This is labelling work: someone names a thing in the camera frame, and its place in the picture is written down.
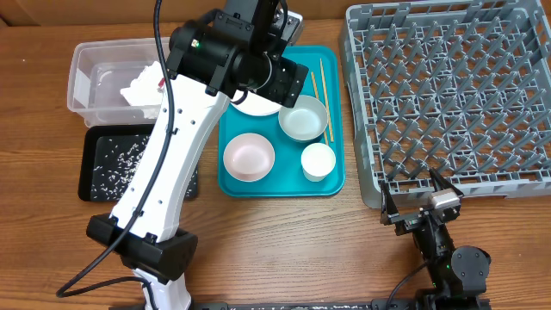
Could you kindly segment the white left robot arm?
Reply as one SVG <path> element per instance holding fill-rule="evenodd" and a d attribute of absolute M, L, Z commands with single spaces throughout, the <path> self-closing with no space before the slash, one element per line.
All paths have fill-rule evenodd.
<path fill-rule="evenodd" d="M 145 308 L 190 307 L 184 272 L 198 239 L 179 226 L 185 189 L 237 91 L 295 105 L 308 70 L 283 52 L 303 27 L 283 1 L 229 1 L 158 45 L 164 87 L 152 134 L 122 198 L 110 213 L 91 217 L 86 229 L 132 271 Z"/>

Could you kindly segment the red foil wrapper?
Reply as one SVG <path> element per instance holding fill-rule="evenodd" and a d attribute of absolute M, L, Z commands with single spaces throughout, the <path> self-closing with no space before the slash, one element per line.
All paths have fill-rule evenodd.
<path fill-rule="evenodd" d="M 165 85 L 165 78 L 163 77 L 158 83 L 158 92 L 159 93 L 164 92 L 164 85 Z"/>

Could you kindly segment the white napkin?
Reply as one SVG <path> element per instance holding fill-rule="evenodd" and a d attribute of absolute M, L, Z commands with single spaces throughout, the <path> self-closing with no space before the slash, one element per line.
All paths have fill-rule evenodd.
<path fill-rule="evenodd" d="M 164 77 L 161 65 L 153 62 L 130 83 L 120 90 L 121 95 L 132 107 L 142 108 L 146 119 L 156 119 L 164 99 L 164 92 L 158 92 L 158 83 Z"/>

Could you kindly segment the pinkish small bowl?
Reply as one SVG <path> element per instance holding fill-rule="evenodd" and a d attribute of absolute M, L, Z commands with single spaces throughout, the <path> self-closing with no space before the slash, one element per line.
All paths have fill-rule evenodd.
<path fill-rule="evenodd" d="M 223 165 L 233 178 L 252 183 L 266 177 L 276 159 L 272 144 L 258 133 L 242 133 L 223 152 Z"/>

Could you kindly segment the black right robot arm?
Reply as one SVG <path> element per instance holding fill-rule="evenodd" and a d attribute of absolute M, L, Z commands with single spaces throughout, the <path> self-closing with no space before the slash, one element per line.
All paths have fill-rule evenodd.
<path fill-rule="evenodd" d="M 381 224 L 395 226 L 395 233 L 411 234 L 423 262 L 405 276 L 384 300 L 386 309 L 489 309 L 482 300 L 486 292 L 491 256 L 473 246 L 454 246 L 446 224 L 460 215 L 464 194 L 437 170 L 430 169 L 434 191 L 427 204 L 414 214 L 401 214 L 392 198 L 390 186 L 381 182 Z M 431 288 L 418 290 L 412 299 L 395 299 L 402 286 L 426 269 Z"/>

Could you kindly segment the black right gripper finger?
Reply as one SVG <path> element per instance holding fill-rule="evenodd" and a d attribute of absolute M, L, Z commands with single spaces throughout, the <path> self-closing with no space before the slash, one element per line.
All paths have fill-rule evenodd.
<path fill-rule="evenodd" d="M 395 217 L 399 216 L 399 211 L 393 201 L 389 186 L 386 182 L 381 182 L 381 220 L 383 225 L 392 225 Z"/>
<path fill-rule="evenodd" d="M 435 168 L 430 168 L 430 178 L 436 192 L 452 189 L 459 198 L 463 197 L 463 192 L 456 188 L 448 179 L 444 178 Z"/>

